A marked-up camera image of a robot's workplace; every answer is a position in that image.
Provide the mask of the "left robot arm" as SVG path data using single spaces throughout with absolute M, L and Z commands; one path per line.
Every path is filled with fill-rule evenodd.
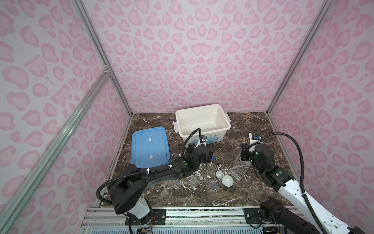
M 204 145 L 189 146 L 186 155 L 175 158 L 168 165 L 153 168 L 137 168 L 134 164 L 128 166 L 107 185 L 116 214 L 129 212 L 147 188 L 191 176 L 202 163 L 210 163 L 212 157 L 213 152 Z

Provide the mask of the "clear plastic test tube rack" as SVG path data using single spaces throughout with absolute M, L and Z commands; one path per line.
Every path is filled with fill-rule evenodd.
M 229 174 L 240 181 L 247 171 L 251 168 L 252 164 L 250 161 L 241 160 L 241 152 L 239 152 L 234 160 L 234 166 L 229 170 Z

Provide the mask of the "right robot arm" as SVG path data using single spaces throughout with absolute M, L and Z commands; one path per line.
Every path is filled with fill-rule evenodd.
M 303 215 L 287 210 L 276 199 L 260 204 L 259 219 L 274 221 L 295 234 L 362 234 L 359 227 L 351 227 L 311 197 L 288 171 L 277 166 L 273 150 L 266 144 L 255 142 L 241 145 L 241 160 L 253 166 L 255 175 L 269 188 L 291 202 Z

